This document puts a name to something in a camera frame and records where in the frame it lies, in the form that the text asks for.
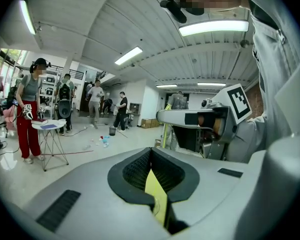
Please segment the person's right hand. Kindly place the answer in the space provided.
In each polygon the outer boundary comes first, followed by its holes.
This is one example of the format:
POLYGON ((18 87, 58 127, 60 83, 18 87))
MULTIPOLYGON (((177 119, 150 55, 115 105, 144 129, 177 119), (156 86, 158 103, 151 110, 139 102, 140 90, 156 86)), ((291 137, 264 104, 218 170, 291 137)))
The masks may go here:
POLYGON ((224 131, 225 119, 216 117, 213 113, 198 114, 198 125, 204 129, 213 131, 216 135, 221 136, 224 131))

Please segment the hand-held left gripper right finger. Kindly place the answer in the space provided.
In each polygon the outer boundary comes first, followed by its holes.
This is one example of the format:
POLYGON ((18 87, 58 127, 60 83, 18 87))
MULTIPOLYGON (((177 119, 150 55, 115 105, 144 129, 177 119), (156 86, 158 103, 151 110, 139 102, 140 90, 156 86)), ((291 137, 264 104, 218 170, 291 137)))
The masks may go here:
POLYGON ((234 240, 248 194, 234 200, 250 165, 152 148, 151 168, 167 195, 165 227, 153 240, 234 240))

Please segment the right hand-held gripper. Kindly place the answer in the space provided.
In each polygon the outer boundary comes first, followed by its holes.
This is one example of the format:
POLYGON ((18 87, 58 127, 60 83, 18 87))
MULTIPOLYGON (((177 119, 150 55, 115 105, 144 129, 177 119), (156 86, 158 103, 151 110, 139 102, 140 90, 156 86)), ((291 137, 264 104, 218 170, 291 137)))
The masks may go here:
POLYGON ((249 141, 245 137, 246 118, 252 114, 251 106, 241 84, 223 88, 212 99, 202 102, 202 112, 188 109, 160 110, 156 119, 160 123, 182 127, 198 128, 198 114, 212 113, 224 119, 223 134, 217 135, 202 128, 198 137, 199 152, 206 159, 226 160, 237 152, 246 151, 249 141))

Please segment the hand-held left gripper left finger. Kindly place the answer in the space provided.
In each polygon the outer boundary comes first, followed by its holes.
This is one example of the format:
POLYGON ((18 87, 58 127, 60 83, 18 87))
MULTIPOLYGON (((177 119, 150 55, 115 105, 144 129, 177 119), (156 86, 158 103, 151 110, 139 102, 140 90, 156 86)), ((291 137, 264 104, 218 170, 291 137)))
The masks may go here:
POLYGON ((165 240, 155 199, 145 192, 151 149, 84 163, 24 206, 46 240, 165 240))

